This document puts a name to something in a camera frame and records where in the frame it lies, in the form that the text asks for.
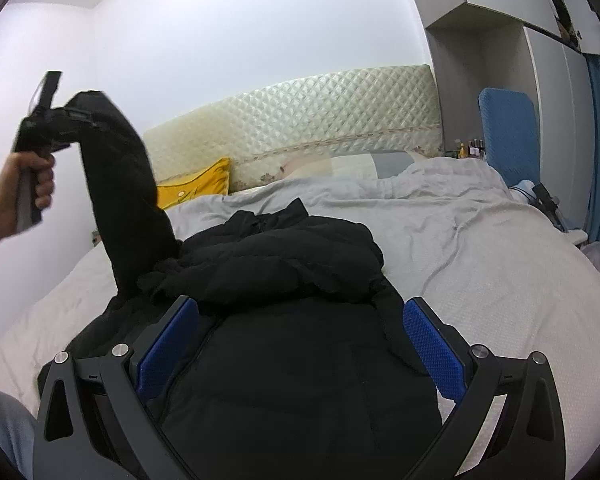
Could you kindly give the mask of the person left hand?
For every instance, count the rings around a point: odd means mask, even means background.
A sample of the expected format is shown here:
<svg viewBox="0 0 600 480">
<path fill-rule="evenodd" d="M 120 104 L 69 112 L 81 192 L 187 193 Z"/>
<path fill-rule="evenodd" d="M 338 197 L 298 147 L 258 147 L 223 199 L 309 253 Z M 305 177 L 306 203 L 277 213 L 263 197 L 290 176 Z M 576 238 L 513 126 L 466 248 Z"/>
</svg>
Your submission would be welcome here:
<svg viewBox="0 0 600 480">
<path fill-rule="evenodd" d="M 20 152 L 7 157 L 0 173 L 0 242 L 17 233 L 20 174 L 34 173 L 34 203 L 38 210 L 43 210 L 53 201 L 54 166 L 53 155 L 42 157 L 35 152 Z"/>
</svg>

